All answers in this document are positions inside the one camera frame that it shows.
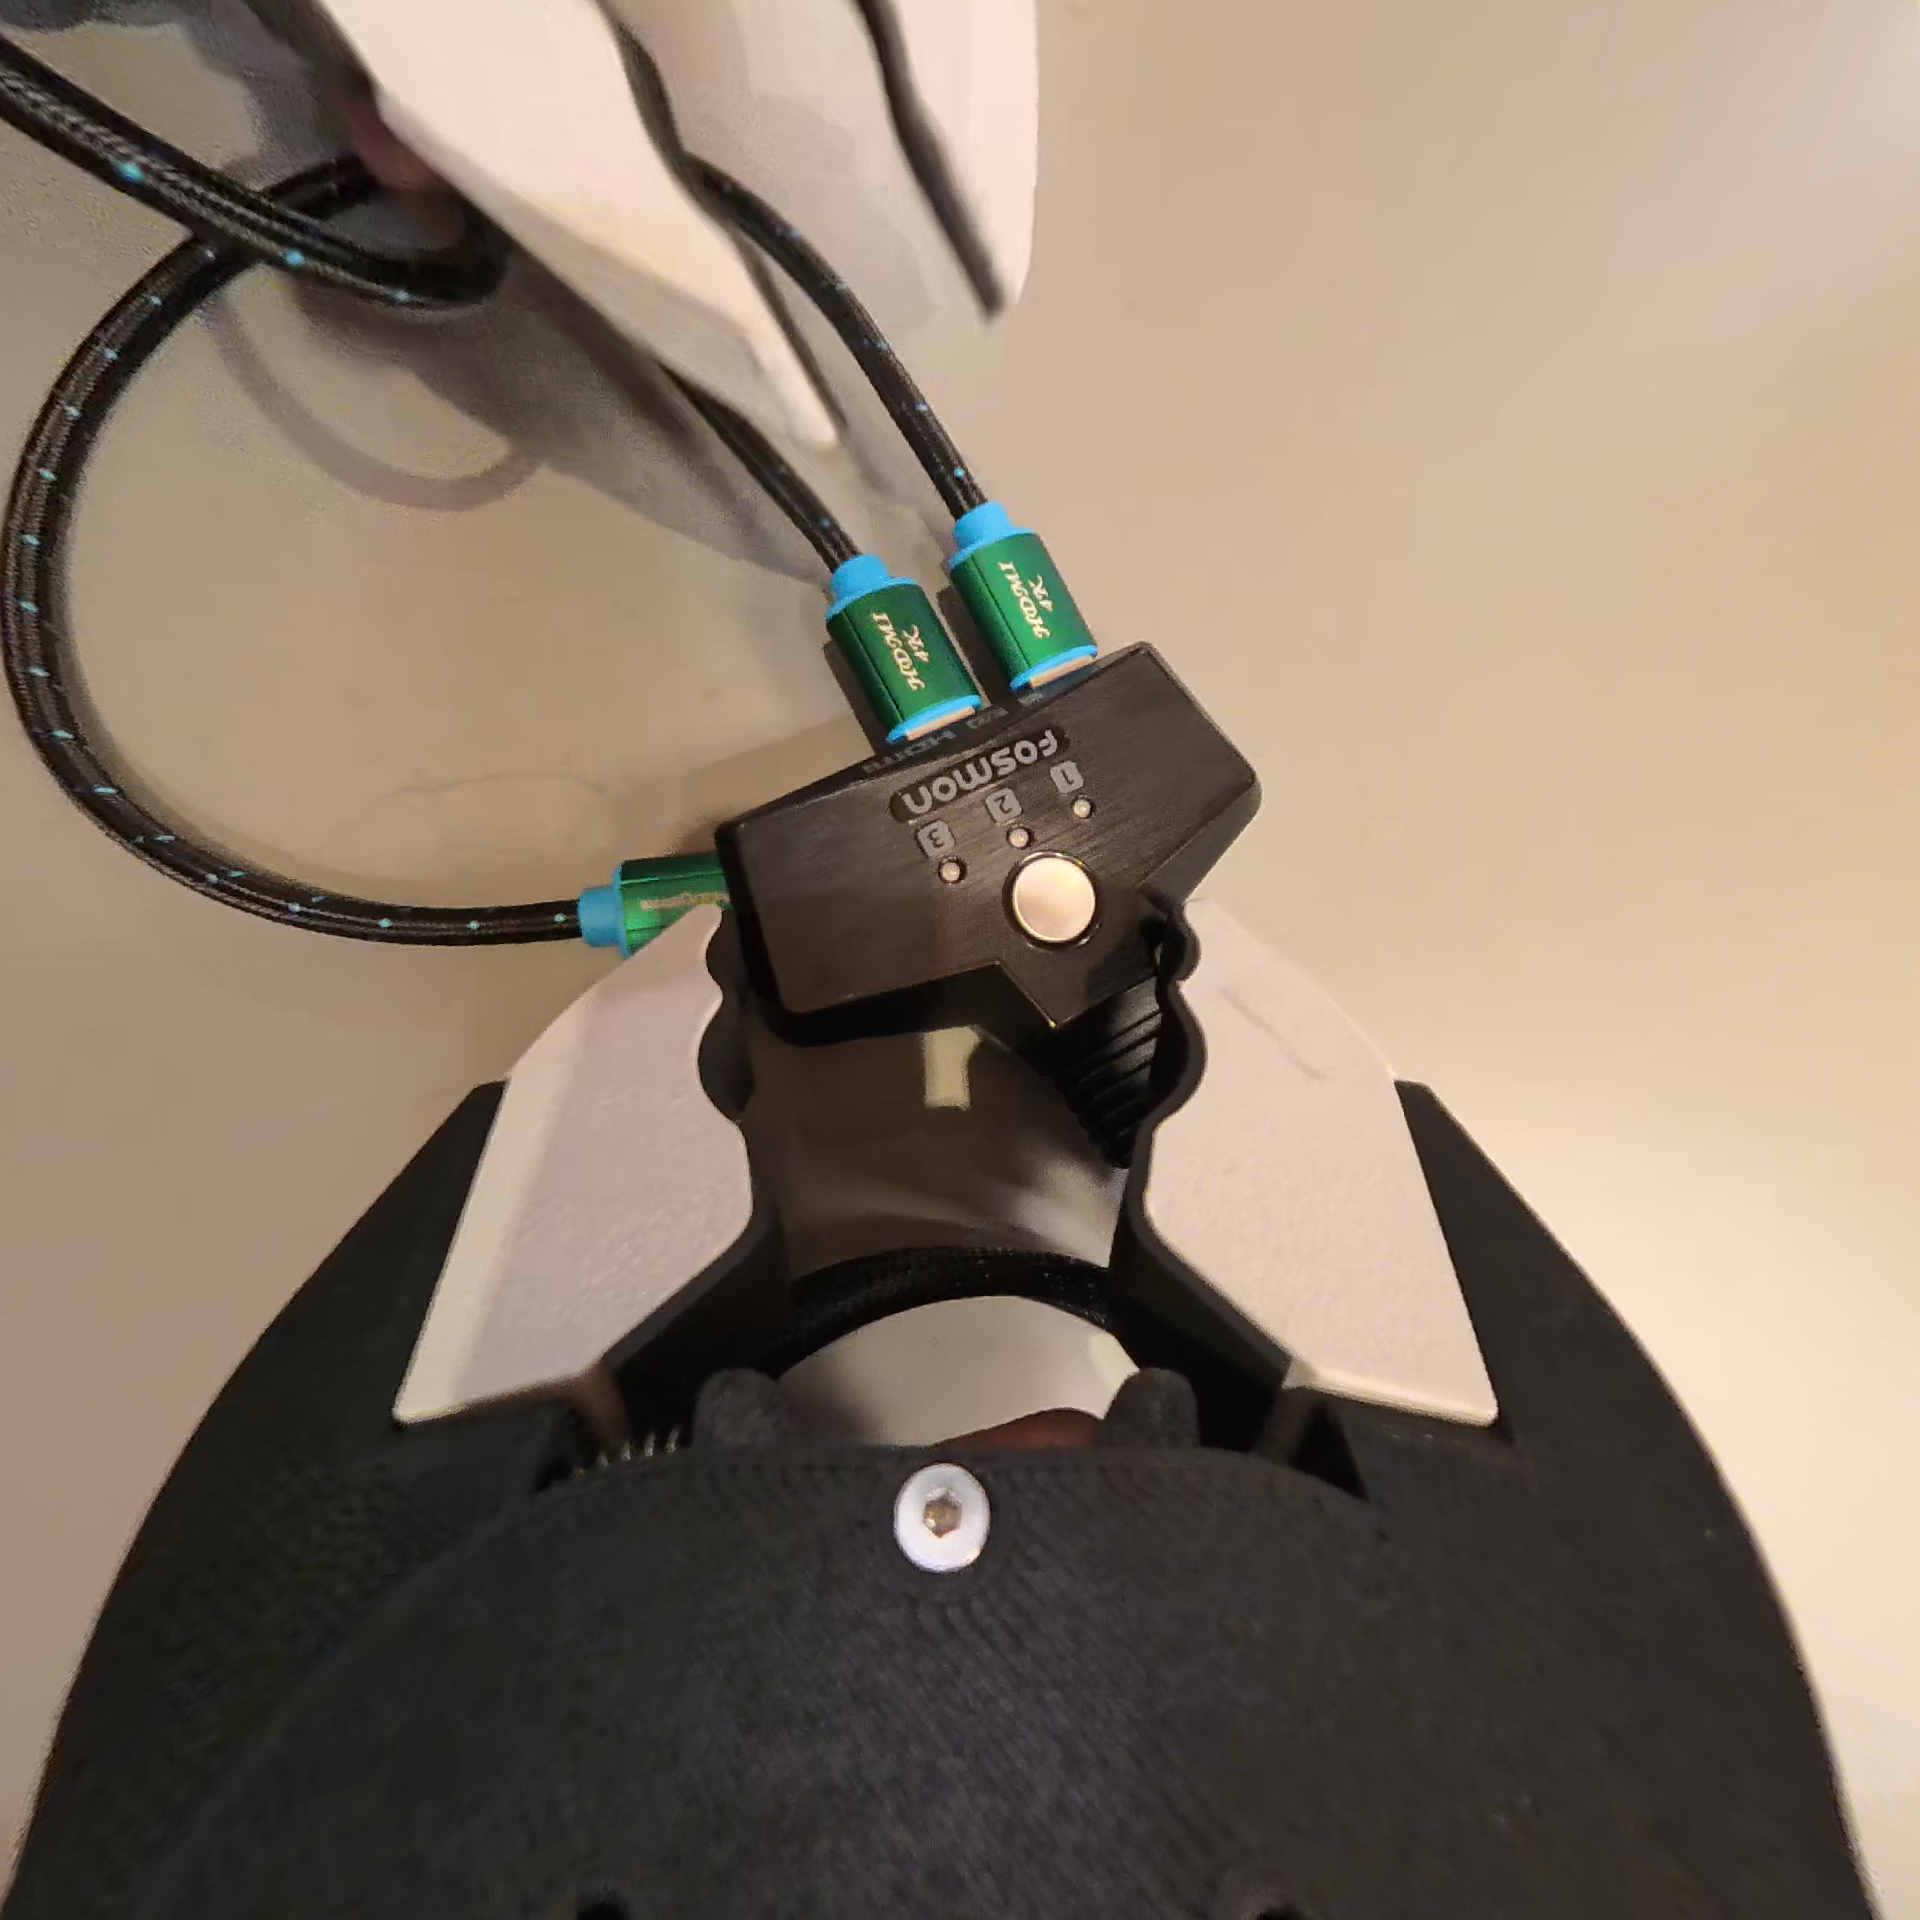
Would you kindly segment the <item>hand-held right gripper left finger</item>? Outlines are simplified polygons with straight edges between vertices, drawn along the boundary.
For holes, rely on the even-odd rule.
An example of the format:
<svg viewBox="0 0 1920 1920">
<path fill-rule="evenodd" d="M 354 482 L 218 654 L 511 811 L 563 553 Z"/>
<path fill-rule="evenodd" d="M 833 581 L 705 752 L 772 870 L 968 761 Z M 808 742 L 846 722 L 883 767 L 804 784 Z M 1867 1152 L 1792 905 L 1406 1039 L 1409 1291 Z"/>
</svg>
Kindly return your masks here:
<svg viewBox="0 0 1920 1920">
<path fill-rule="evenodd" d="M 663 1437 L 770 1331 L 782 1234 L 740 1119 L 752 1066 L 695 907 L 512 1066 L 393 1403 L 404 1425 L 561 1401 Z"/>
</svg>

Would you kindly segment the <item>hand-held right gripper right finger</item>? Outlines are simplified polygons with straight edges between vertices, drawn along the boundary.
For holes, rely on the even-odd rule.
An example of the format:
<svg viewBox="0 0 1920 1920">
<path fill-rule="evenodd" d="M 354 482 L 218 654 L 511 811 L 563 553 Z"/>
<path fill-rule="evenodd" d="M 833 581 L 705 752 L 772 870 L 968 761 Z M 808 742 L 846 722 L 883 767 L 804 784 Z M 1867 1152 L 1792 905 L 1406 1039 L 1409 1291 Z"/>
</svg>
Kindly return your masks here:
<svg viewBox="0 0 1920 1920">
<path fill-rule="evenodd" d="M 1259 1386 L 1491 1427 L 1498 1392 L 1379 1046 L 1206 897 L 1168 921 L 1159 1008 L 1118 1280 Z"/>
</svg>

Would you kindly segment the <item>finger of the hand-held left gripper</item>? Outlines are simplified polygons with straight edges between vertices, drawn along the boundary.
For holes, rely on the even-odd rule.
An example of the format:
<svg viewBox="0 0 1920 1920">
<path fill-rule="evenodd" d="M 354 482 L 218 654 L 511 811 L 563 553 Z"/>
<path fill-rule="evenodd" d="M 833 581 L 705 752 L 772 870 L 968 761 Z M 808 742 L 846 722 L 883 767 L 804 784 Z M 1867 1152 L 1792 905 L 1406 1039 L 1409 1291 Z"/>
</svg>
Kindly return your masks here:
<svg viewBox="0 0 1920 1920">
<path fill-rule="evenodd" d="M 1041 179 L 1034 1 L 862 1 L 896 142 L 990 320 L 1028 275 Z"/>
<path fill-rule="evenodd" d="M 670 371 L 803 447 L 833 413 L 648 128 L 592 1 L 321 1 L 404 149 Z"/>
</svg>

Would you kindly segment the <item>black video switch box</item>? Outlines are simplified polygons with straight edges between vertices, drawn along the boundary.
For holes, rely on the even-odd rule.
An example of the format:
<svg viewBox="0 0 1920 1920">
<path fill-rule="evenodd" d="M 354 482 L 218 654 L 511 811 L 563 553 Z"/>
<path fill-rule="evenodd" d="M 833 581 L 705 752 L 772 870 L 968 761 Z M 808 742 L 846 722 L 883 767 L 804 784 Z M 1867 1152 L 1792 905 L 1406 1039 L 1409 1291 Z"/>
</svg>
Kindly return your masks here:
<svg viewBox="0 0 1920 1920">
<path fill-rule="evenodd" d="M 1145 1227 L 1144 1139 L 1203 1065 L 1196 1022 L 1168 1008 L 1198 954 L 1186 899 L 1259 798 L 1137 645 L 719 832 L 770 1025 L 801 1043 L 971 1025 L 1023 1055 L 1127 1170 L 1107 1297 L 1041 1297 L 1248 1392 L 1278 1385 L 1282 1349 Z"/>
</svg>

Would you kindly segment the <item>person's left hand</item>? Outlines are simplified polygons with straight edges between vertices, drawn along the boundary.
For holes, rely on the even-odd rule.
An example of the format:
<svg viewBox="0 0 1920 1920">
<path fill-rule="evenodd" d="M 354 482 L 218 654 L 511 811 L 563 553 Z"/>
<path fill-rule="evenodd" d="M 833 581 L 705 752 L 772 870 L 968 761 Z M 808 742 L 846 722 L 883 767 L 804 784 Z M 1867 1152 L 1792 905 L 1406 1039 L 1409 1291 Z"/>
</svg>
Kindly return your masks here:
<svg viewBox="0 0 1920 1920">
<path fill-rule="evenodd" d="M 385 123 L 370 98 L 342 110 L 354 155 L 375 177 L 380 218 L 407 249 L 447 249 L 465 234 L 459 201 L 442 176 Z"/>
</svg>

